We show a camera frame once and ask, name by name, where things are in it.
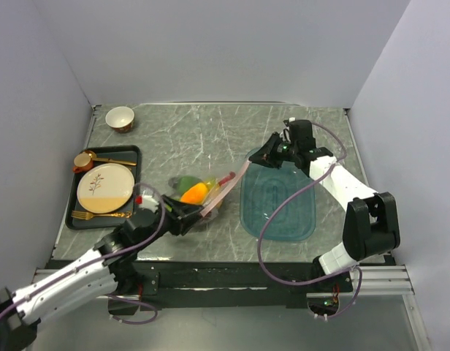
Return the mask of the clear zip top bag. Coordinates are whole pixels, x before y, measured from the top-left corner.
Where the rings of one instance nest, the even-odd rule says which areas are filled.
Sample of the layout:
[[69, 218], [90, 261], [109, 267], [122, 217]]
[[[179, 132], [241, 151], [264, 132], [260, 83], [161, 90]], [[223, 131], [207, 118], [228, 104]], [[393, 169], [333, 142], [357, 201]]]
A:
[[[217, 215], [219, 215], [220, 208], [222, 206], [222, 203], [224, 202], [225, 197], [237, 186], [241, 178], [245, 175], [246, 171], [250, 167], [250, 164], [251, 163], [247, 159], [245, 159], [226, 165], [221, 165], [213, 169], [209, 168], [202, 171], [196, 170], [195, 172], [191, 171], [188, 173], [180, 173], [178, 175], [172, 176], [196, 176], [197, 178], [200, 178], [202, 180], [202, 183], [206, 184], [209, 190], [207, 197], [205, 198], [203, 204], [201, 204], [204, 207], [201, 212], [202, 220], [194, 225], [194, 227], [211, 222], [217, 217]], [[223, 186], [219, 186], [218, 182], [224, 176], [227, 176], [230, 172], [236, 173], [235, 178], [233, 178], [230, 182], [224, 184]], [[184, 193], [177, 193], [172, 188], [171, 190], [172, 193], [170, 197], [174, 200], [180, 201], [180, 198]]]

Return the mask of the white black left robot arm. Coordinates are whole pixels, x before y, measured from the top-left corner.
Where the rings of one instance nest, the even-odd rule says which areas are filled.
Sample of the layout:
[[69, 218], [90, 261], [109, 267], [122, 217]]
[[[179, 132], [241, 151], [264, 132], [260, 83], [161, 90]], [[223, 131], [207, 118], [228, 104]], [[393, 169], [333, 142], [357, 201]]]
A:
[[185, 235], [203, 215], [203, 206], [146, 197], [124, 223], [81, 257], [46, 278], [14, 292], [0, 290], [0, 350], [23, 350], [37, 337], [39, 324], [137, 283], [132, 263], [165, 233]]

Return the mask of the orange green mango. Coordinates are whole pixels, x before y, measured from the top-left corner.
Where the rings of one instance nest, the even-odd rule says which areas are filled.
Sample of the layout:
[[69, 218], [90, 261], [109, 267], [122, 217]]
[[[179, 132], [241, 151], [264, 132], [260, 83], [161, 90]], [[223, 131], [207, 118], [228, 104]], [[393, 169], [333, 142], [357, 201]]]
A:
[[201, 205], [208, 195], [208, 188], [205, 183], [198, 183], [188, 189], [180, 198], [180, 202]]

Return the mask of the red chili pepper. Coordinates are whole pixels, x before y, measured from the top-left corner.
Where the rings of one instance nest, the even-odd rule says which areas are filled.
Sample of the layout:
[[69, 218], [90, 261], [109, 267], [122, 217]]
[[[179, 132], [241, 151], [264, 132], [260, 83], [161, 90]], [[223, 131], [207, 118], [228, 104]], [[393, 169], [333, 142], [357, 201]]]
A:
[[235, 172], [230, 172], [228, 175], [224, 176], [219, 182], [218, 185], [219, 186], [223, 186], [224, 184], [230, 182], [233, 178], [235, 178], [236, 173]]

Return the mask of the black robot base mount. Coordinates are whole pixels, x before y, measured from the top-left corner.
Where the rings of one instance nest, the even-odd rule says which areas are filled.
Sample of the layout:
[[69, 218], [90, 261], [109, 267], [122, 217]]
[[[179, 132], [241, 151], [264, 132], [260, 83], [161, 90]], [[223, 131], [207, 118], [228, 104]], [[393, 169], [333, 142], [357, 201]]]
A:
[[127, 281], [114, 291], [120, 298], [139, 298], [157, 309], [285, 306], [304, 309], [310, 293], [331, 295], [353, 291], [349, 273], [315, 284], [310, 263], [268, 263], [273, 281], [253, 262], [175, 262], [138, 260], [128, 269]]

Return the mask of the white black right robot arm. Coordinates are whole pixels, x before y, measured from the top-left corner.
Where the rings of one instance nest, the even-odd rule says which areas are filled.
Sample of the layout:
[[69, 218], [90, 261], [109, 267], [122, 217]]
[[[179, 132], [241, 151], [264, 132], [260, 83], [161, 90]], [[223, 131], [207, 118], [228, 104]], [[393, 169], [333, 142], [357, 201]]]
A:
[[311, 183], [284, 200], [288, 205], [302, 193], [321, 185], [343, 208], [345, 219], [342, 241], [313, 260], [311, 283], [319, 291], [329, 290], [339, 273], [359, 262], [400, 245], [397, 204], [388, 192], [378, 192], [362, 183], [342, 165], [345, 146], [335, 156], [325, 147], [317, 147], [313, 136], [316, 123], [288, 119], [282, 132], [271, 134], [267, 142], [249, 156], [248, 163], [279, 169], [284, 162], [301, 170]]

